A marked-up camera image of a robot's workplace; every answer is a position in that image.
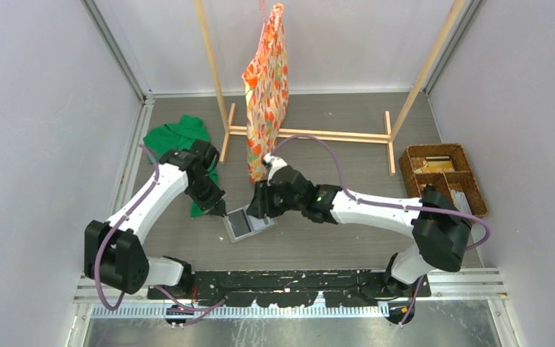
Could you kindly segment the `white credit card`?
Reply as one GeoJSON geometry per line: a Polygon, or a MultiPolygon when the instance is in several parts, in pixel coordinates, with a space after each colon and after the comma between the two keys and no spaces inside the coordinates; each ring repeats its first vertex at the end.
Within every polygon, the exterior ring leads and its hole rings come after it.
{"type": "Polygon", "coordinates": [[[253,216],[249,216],[249,222],[251,225],[251,230],[253,232],[260,232],[267,228],[271,228],[275,226],[275,220],[271,218],[255,218],[253,216]]]}

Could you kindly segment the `grey card holder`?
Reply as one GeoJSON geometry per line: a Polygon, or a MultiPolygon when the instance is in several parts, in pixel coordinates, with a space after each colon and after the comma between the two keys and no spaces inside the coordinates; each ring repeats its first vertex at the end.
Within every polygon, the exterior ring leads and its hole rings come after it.
{"type": "Polygon", "coordinates": [[[224,218],[225,228],[232,243],[242,241],[277,225],[275,219],[258,219],[247,213],[249,205],[232,210],[224,218]]]}

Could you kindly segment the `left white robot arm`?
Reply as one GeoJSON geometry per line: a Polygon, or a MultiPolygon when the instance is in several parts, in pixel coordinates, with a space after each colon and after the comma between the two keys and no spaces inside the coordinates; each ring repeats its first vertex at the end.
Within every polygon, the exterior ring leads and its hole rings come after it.
{"type": "Polygon", "coordinates": [[[195,140],[189,149],[171,149],[154,159],[154,174],[131,201],[106,221],[87,225],[84,274],[126,294],[158,285],[173,298],[185,299],[193,288],[190,264],[148,257],[143,244],[157,219],[182,194],[204,214],[226,215],[225,192],[210,178],[218,157],[208,141],[195,140]]]}

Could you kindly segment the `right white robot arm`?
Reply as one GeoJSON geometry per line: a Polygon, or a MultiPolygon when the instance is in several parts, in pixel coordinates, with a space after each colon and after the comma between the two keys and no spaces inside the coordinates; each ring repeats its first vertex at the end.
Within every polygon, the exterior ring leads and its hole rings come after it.
{"type": "Polygon", "coordinates": [[[313,184],[291,166],[255,184],[246,212],[275,218],[287,211],[298,211],[314,223],[360,224],[412,238],[413,245],[392,255],[384,273],[384,289],[396,297],[432,270],[460,271],[471,232],[468,218],[434,189],[413,199],[360,194],[338,185],[313,184]]]}

